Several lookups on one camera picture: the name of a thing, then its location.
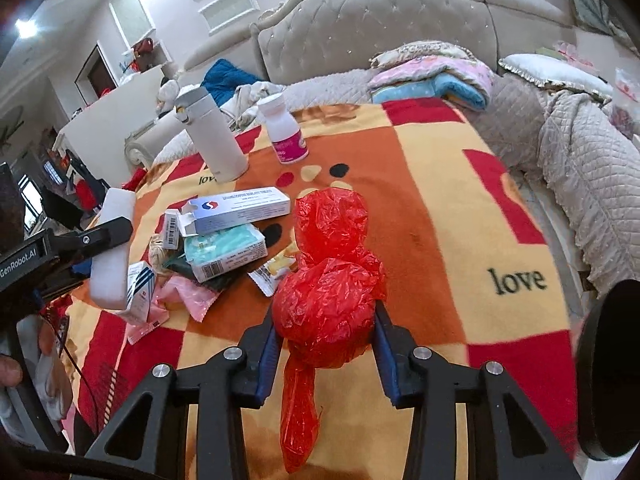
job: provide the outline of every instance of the white pill bottle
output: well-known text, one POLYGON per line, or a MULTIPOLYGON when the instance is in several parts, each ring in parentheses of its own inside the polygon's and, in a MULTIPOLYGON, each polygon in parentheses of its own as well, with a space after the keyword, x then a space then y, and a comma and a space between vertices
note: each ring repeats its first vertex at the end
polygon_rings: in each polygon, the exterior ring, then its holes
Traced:
POLYGON ((300 125, 287 111, 282 94, 260 99, 258 109, 281 164, 293 164, 309 154, 300 125))

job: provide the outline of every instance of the pink label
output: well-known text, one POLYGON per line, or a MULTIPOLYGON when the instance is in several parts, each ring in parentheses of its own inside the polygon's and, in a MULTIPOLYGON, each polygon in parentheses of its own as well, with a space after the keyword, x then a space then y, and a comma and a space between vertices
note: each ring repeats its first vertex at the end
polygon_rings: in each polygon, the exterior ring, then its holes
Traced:
POLYGON ((300 130, 290 136, 289 139, 274 142, 273 147, 280 162, 293 162, 307 154, 306 142, 300 130))

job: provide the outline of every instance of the white sponge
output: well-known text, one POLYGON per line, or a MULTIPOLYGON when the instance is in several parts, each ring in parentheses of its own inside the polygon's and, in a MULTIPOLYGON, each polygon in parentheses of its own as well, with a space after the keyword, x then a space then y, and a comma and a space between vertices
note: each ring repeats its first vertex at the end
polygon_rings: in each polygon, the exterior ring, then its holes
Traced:
MULTIPOLYGON (((112 187, 107 191, 100 212, 98 225, 124 217, 133 220, 136 194, 112 187)), ((122 244, 96 256, 91 264, 89 292, 91 299, 100 308, 125 310, 127 307, 127 270, 129 269, 129 247, 122 244)))

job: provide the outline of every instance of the tufted headboard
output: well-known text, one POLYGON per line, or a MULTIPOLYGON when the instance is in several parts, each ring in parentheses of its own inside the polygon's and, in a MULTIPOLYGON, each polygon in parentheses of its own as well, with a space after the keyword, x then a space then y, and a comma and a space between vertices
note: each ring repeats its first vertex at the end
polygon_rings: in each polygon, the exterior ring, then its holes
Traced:
POLYGON ((215 56, 250 45, 245 65, 292 84, 368 68, 376 54, 417 40, 459 44, 496 70, 499 57, 575 43, 575 33, 571 17, 543 0, 288 0, 249 28, 214 36, 184 69, 202 70, 215 56))

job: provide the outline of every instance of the metal screw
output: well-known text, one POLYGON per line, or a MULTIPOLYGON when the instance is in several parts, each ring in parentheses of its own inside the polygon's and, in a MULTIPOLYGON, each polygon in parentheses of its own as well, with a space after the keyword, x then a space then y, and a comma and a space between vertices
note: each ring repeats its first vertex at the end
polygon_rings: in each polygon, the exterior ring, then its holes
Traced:
POLYGON ((171 371, 169 365, 156 365, 152 374, 154 375, 154 377, 158 378, 167 377, 167 375, 169 375, 169 371, 171 371))
POLYGON ((238 348, 237 346, 231 346, 225 350, 223 356, 228 361, 235 361, 236 359, 242 357, 242 349, 238 348))
POLYGON ((426 346, 417 346, 414 348, 414 357, 416 359, 430 359, 432 355, 433 352, 426 346))
POLYGON ((489 361, 484 365, 484 367, 486 368, 487 372, 493 375, 500 375, 504 371, 502 365, 497 361, 489 361))

